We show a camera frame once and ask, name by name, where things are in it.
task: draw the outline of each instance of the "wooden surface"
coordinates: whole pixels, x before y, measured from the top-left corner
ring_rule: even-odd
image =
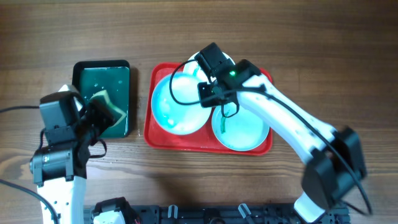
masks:
[[[155,150],[143,138],[151,70],[211,42],[264,67],[317,118],[361,136],[375,216],[398,223],[398,4],[395,1],[147,1],[0,6],[0,108],[37,105],[81,60],[126,59],[138,73],[137,126],[88,163],[85,205],[294,202],[303,165],[278,135],[262,157]],[[37,110],[0,114],[0,178],[35,189]],[[358,190],[347,200],[364,208]],[[39,202],[0,186],[0,223],[41,223]]]

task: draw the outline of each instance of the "light blue plate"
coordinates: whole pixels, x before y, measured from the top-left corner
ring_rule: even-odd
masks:
[[[151,107],[156,122],[169,133],[177,135],[198,131],[210,117],[211,108],[202,108],[200,104],[184,106],[172,99],[169,91],[170,75],[167,75],[155,87]],[[177,72],[173,78],[173,94],[181,102],[199,100],[198,83],[201,80],[193,75]]]
[[[225,116],[235,113],[234,103],[224,105]],[[266,139],[269,126],[258,116],[244,109],[231,118],[224,118],[221,106],[217,106],[211,118],[211,127],[219,142],[235,151],[249,151]]]

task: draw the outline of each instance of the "brown tabletop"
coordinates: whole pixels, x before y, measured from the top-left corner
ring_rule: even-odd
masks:
[[[121,196],[134,205],[262,204],[301,194],[303,164],[277,134],[261,157],[144,142],[151,70],[216,42],[235,61],[267,69],[315,117],[355,129],[374,216],[353,212],[352,223],[398,223],[396,1],[37,2],[0,5],[0,108],[38,105],[71,83],[82,60],[125,59],[138,71],[137,125],[127,138],[107,141],[104,159],[88,162],[85,205]],[[43,126],[38,110],[0,114],[0,178],[35,189],[29,159]],[[364,208],[357,189],[346,199]],[[41,223],[41,216],[36,199],[0,185],[0,223]]]

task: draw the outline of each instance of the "red tray rim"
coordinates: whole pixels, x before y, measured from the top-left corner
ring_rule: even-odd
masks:
[[[152,70],[152,73],[150,75],[150,86],[149,86],[149,94],[148,94],[148,100],[147,100],[147,111],[146,111],[146,118],[145,118],[145,122],[144,122],[144,140],[150,147],[153,147],[155,149],[168,149],[168,150],[176,150],[176,151],[209,152],[209,153],[219,153],[219,154],[238,154],[238,155],[246,155],[246,156],[262,156],[271,149],[272,142],[273,142],[271,128],[269,129],[269,134],[265,140],[265,141],[267,141],[267,146],[261,152],[252,152],[252,151],[240,152],[240,151],[234,151],[232,149],[230,151],[219,151],[218,149],[196,149],[196,148],[186,148],[186,147],[182,147],[182,146],[162,146],[162,145],[157,145],[157,144],[153,143],[148,137],[149,128],[147,128],[147,125],[149,125],[150,117],[152,115],[152,108],[150,107],[150,99],[152,98],[152,93],[154,92],[154,88],[155,88],[155,81],[152,79],[152,77],[154,76],[154,74],[156,74],[161,69],[176,68],[179,65],[180,65],[180,63],[176,63],[176,62],[162,62],[154,67],[154,69]],[[260,68],[260,70],[272,83],[272,77],[269,75],[268,71],[263,68]]]

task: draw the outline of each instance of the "robotic hand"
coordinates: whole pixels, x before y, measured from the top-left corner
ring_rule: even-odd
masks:
[[[318,220],[357,185],[369,213],[371,206],[361,186],[366,167],[358,135],[350,128],[338,132],[298,107],[278,91],[251,62],[236,65],[214,43],[195,57],[209,83],[198,84],[200,101],[179,102],[172,93],[175,69],[170,78],[170,94],[182,105],[201,103],[203,107],[233,102],[236,112],[243,106],[262,118],[281,135],[306,165],[302,179],[303,194],[294,203],[297,215],[305,222]],[[83,223],[88,146],[113,122],[109,111],[93,101],[80,110],[75,102],[81,97],[72,92],[58,92],[40,101],[48,147],[35,152],[31,162],[38,193],[57,211],[60,223]],[[44,223],[53,223],[49,208],[42,204]],[[97,204],[94,223],[139,223],[134,211],[120,198]]]

